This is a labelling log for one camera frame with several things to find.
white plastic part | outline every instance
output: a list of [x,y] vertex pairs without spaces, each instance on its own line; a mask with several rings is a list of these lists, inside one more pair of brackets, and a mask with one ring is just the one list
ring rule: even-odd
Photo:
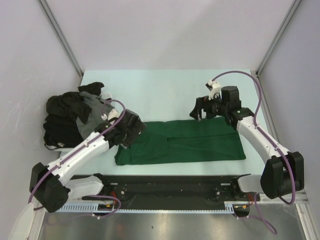
[[97,195],[103,188],[103,183],[96,176],[70,180],[65,187],[70,189],[68,200],[82,198],[88,195]]
[[87,145],[86,148],[78,152],[76,155],[74,155],[71,159],[69,159],[66,163],[62,164],[60,168],[57,168],[52,172],[53,175],[59,175],[59,181],[62,183],[63,186],[65,186],[68,181],[72,178],[72,176],[75,174],[75,172],[83,167],[85,164],[87,164],[90,160],[92,160],[94,157],[100,155],[103,152],[106,152],[109,149],[109,142],[105,141],[104,136],[100,136],[96,141],[93,143],[88,144],[88,142],[95,137],[97,137],[100,133],[99,132],[93,132],[90,134],[90,136],[84,140],[82,143],[80,143],[78,146],[76,146],[72,151],[68,152],[63,157],[52,161],[48,164],[48,170],[52,169],[54,166],[56,166],[58,163],[63,161],[65,158],[70,156],[72,153],[74,153],[77,149],[79,149],[82,145]]
[[101,118],[102,118],[102,120],[108,120],[108,115],[107,114],[103,114],[103,115],[101,115]]
[[[264,164],[266,164],[266,162],[272,156],[281,156],[279,152],[272,146],[272,144],[266,139],[266,137],[263,136],[258,129],[256,129],[254,125],[254,118],[252,116],[244,117],[243,120],[238,121],[236,129],[239,134],[244,136],[251,143],[251,145],[262,158]],[[287,148],[280,145],[280,143],[278,143],[267,131],[265,131],[265,133],[277,144],[278,148],[281,149],[284,154],[289,152]]]
[[220,94],[221,84],[217,81],[212,81],[212,80],[209,80],[207,84],[212,87],[209,94],[209,100],[212,100],[214,99],[215,94]]
[[238,184],[242,192],[244,193],[263,193],[261,183],[261,175],[246,175],[238,179]]
[[16,219],[8,240],[26,240],[35,217],[34,204],[29,203]]

pile of clothes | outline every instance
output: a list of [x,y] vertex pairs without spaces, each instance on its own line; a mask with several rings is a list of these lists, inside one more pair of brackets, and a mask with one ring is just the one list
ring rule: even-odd
[[[105,99],[100,96],[103,87],[103,83],[93,82],[79,86],[79,92],[70,91],[48,99],[43,139],[49,150],[74,148],[103,122]],[[108,104],[103,111],[109,113],[112,109]]]

cable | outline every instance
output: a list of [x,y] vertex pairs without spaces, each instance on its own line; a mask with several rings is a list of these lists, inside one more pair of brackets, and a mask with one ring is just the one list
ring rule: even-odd
[[254,205],[255,205],[256,211],[258,212],[259,216],[254,216],[254,215],[252,215],[252,216],[237,216],[235,213],[233,214],[233,216],[235,216],[236,219],[257,219],[257,220],[260,220],[264,223],[264,225],[268,228],[268,230],[273,235],[277,235],[278,234],[277,229],[269,221],[264,219],[264,217],[262,216],[262,214],[260,212],[260,209],[257,204],[257,193],[254,194]]
[[[123,108],[123,111],[120,115],[120,117],[114,122],[114,124],[112,124],[110,127],[108,127],[106,130],[104,130],[103,132],[101,132],[99,135],[97,135],[96,137],[94,137],[92,140],[88,141],[88,145],[92,144],[94,141],[96,141],[98,138],[100,138],[101,136],[103,136],[105,133],[111,131],[121,120],[122,118],[124,117],[125,113],[126,113],[126,107],[125,105],[118,101],[118,100],[115,100],[115,99],[112,99],[109,101],[110,103],[111,102],[116,102],[118,104],[120,104]],[[64,164],[65,162],[67,162],[70,158],[72,158],[73,156],[75,156],[76,154],[78,154],[81,150],[83,150],[84,148],[86,148],[87,146],[86,145],[82,145],[80,146],[77,150],[75,150],[73,153],[71,153],[69,156],[67,156],[65,159],[63,159],[59,164],[62,165]],[[42,184],[42,182],[54,171],[58,168],[59,166],[56,165],[54,166],[53,168],[51,168],[49,171],[47,171],[43,177],[37,182],[37,184],[34,186],[33,190],[31,191],[31,194],[30,194],[30,197],[28,199],[28,204],[31,203],[32,201],[32,198],[34,197],[37,189],[39,188],[39,186]]]
[[117,201],[119,204],[118,204],[118,207],[116,209],[113,209],[111,212],[109,212],[109,213],[107,213],[106,215],[103,215],[103,216],[96,216],[94,213],[85,213],[85,214],[80,214],[80,215],[77,215],[77,216],[73,216],[73,217],[58,221],[56,223],[49,223],[47,221],[46,224],[49,225],[49,226],[55,226],[55,225],[58,225],[58,224],[63,224],[65,222],[69,222],[70,220],[73,220],[73,219],[77,219],[77,218],[81,218],[81,217],[89,217],[89,216],[90,217],[96,217],[97,219],[104,219],[106,217],[109,217],[110,215],[113,215],[115,212],[117,212],[121,208],[121,201],[116,197],[103,196],[103,195],[90,195],[89,197],[111,199],[111,200]]
[[279,197],[284,203],[288,204],[288,205],[291,205],[295,202],[296,200],[296,186],[295,186],[295,178],[294,178],[294,174],[292,172],[292,169],[291,169],[291,166],[290,166],[290,163],[286,157],[286,155],[282,152],[282,150],[280,148],[278,148],[278,145],[267,135],[267,133],[258,126],[258,123],[257,123],[257,115],[258,115],[258,111],[259,111],[259,108],[261,106],[261,102],[262,102],[262,89],[261,89],[261,86],[259,84],[259,82],[249,73],[246,73],[244,71],[238,71],[238,70],[233,70],[233,71],[226,71],[226,72],[223,72],[219,75],[217,75],[214,79],[212,79],[211,81],[215,81],[216,79],[220,78],[221,76],[223,75],[226,75],[226,74],[244,74],[246,76],[248,76],[249,78],[251,78],[254,83],[256,84],[257,88],[258,88],[258,92],[259,92],[259,100],[258,100],[258,105],[256,106],[256,110],[255,110],[255,113],[254,113],[254,116],[253,116],[253,123],[254,123],[254,126],[255,128],[271,143],[271,145],[274,147],[274,149],[281,155],[281,157],[283,158],[284,162],[285,162],[285,165],[286,165],[286,168],[289,172],[289,176],[290,176],[290,181],[291,181],[291,192],[292,192],[292,195],[291,195],[291,201],[286,201],[285,199],[283,199],[281,196]]

gray cloth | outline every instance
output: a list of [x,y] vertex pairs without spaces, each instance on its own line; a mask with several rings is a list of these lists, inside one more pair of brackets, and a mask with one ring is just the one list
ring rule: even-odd
[[83,123],[80,118],[76,119],[76,125],[78,127],[79,133],[86,139],[95,130],[95,128],[101,124],[104,120],[101,118],[102,112],[108,114],[113,106],[106,104],[103,108],[105,100],[101,96],[90,94],[86,91],[80,92],[80,96],[83,97],[83,102],[91,108],[88,120]]

metal frame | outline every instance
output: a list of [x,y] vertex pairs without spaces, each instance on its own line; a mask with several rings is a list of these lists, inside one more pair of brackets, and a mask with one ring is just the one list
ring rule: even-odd
[[73,51],[71,50],[71,47],[68,44],[66,37],[64,36],[63,32],[61,31],[61,28],[60,28],[60,26],[54,16],[53,12],[51,11],[47,1],[46,0],[37,0],[37,1],[40,5],[40,8],[43,10],[44,15],[46,16],[47,20],[49,21],[49,24],[51,25],[55,35],[57,36],[59,42],[61,43],[63,50],[65,51],[66,55],[70,59],[72,66],[74,67],[74,69],[77,72],[77,74],[79,75],[79,77],[82,79],[84,72],[81,70],[80,65],[79,65]]
[[289,11],[287,12],[284,20],[282,21],[280,28],[278,29],[277,33],[275,34],[270,47],[266,51],[266,54],[264,55],[262,62],[260,63],[259,67],[257,68],[257,75],[260,76],[261,72],[264,70],[265,65],[270,58],[271,54],[274,52],[276,46],[278,45],[281,37],[283,36],[284,32],[286,31],[287,27],[289,26],[293,16],[297,12],[302,0],[294,0],[292,5],[290,6]]

